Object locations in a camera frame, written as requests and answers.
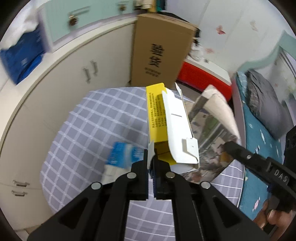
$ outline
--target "plaid tablecloth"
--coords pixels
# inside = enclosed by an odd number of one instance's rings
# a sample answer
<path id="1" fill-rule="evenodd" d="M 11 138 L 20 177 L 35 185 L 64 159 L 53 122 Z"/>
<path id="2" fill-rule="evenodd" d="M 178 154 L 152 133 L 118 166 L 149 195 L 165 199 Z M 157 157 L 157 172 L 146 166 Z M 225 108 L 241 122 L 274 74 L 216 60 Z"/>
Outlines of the plaid tablecloth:
<path id="1" fill-rule="evenodd" d="M 42 166 L 40 182 L 55 213 L 92 182 L 100 181 L 115 141 L 148 148 L 145 88 L 90 91 L 70 112 Z M 212 184 L 234 205 L 243 186 L 244 167 L 233 161 Z M 125 240 L 175 240 L 171 201 L 131 201 Z"/>

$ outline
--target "cabinet handle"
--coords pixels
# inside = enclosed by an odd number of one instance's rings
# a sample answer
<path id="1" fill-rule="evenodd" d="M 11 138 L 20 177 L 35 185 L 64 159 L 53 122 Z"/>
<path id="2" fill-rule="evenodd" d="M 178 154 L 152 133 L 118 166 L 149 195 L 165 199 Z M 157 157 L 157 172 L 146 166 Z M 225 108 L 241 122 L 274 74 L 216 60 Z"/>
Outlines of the cabinet handle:
<path id="1" fill-rule="evenodd" d="M 30 183 L 21 183 L 21 182 L 17 182 L 15 180 L 12 181 L 14 185 L 16 185 L 17 187 L 27 187 L 28 185 L 30 185 Z"/>
<path id="2" fill-rule="evenodd" d="M 89 69 L 87 69 L 87 68 L 83 68 L 83 70 L 84 70 L 84 72 L 85 72 L 85 74 L 86 74 L 86 77 L 87 77 L 86 82 L 87 82 L 87 83 L 90 83 L 91 75 L 89 74 Z"/>
<path id="3" fill-rule="evenodd" d="M 96 76 L 97 73 L 98 73 L 98 65 L 95 61 L 91 61 L 91 63 L 93 64 L 93 67 L 94 67 L 94 75 Z"/>
<path id="4" fill-rule="evenodd" d="M 13 195 L 15 195 L 16 197 L 24 197 L 26 194 L 28 194 L 28 193 L 26 193 L 26 192 L 15 192 L 15 191 L 13 191 L 13 190 L 11 190 L 11 193 L 12 193 Z"/>

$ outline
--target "red butterfly decal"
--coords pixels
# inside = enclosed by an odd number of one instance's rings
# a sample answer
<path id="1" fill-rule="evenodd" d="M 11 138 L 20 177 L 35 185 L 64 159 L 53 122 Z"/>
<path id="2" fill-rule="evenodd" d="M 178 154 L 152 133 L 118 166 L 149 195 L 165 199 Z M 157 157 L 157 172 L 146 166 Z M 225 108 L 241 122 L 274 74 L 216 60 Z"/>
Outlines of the red butterfly decal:
<path id="1" fill-rule="evenodd" d="M 218 34 L 226 34 L 222 29 L 223 29 L 222 25 L 219 25 L 219 26 L 216 28 Z"/>

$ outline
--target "metal bolt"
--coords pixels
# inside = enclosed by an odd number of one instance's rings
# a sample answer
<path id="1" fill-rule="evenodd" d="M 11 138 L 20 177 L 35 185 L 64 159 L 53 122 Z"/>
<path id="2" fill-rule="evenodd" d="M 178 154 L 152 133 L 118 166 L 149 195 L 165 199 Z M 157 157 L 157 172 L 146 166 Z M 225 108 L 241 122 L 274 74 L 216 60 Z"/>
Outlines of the metal bolt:
<path id="1" fill-rule="evenodd" d="M 208 182 L 202 182 L 201 183 L 202 188 L 204 189 L 209 189 L 211 187 L 211 184 Z"/>
<path id="2" fill-rule="evenodd" d="M 174 177 L 175 177 L 175 174 L 174 174 L 173 172 L 167 172 L 167 173 L 165 174 L 165 176 L 166 176 L 167 178 L 174 178 Z"/>
<path id="3" fill-rule="evenodd" d="M 134 172 L 129 172 L 126 176 L 127 176 L 129 179 L 134 179 L 134 178 L 136 178 L 137 174 L 134 173 Z"/>
<path id="4" fill-rule="evenodd" d="M 94 189 L 94 190 L 98 190 L 102 187 L 101 183 L 93 183 L 91 185 L 91 188 Z"/>

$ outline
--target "mint green drawer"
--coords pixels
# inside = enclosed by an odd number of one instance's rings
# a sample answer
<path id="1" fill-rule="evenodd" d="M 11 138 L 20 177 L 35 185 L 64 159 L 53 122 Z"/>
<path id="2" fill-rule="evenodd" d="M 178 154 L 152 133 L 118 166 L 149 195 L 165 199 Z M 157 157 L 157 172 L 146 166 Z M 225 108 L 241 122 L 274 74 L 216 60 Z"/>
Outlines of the mint green drawer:
<path id="1" fill-rule="evenodd" d="M 51 0 L 46 2 L 44 4 L 45 18 L 52 41 L 55 42 L 89 23 L 133 12 L 133 0 L 126 1 L 126 10 L 123 12 L 119 10 L 119 2 L 119 0 Z M 69 26 L 69 13 L 84 7 L 87 8 L 76 12 L 78 13 L 77 24 Z"/>

